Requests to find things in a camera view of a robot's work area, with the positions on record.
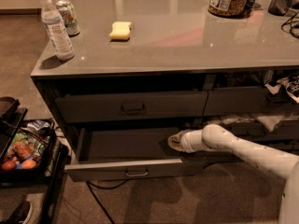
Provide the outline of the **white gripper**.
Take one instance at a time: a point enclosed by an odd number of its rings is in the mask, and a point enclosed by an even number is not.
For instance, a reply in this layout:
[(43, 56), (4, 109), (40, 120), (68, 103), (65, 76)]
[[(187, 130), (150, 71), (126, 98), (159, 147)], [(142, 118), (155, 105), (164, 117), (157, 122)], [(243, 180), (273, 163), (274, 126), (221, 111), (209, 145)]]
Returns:
[(182, 131), (171, 135), (167, 144), (176, 151), (193, 153), (202, 149), (202, 131)]

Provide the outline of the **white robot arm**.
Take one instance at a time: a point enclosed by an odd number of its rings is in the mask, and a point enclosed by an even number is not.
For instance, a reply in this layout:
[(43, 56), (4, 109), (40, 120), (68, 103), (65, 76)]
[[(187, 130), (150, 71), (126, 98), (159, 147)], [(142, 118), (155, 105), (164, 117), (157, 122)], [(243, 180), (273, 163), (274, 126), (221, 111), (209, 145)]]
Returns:
[(217, 124), (202, 130), (183, 130), (167, 139), (176, 151), (229, 152), (259, 171), (285, 181), (278, 224), (299, 222), (299, 156), (234, 136)]

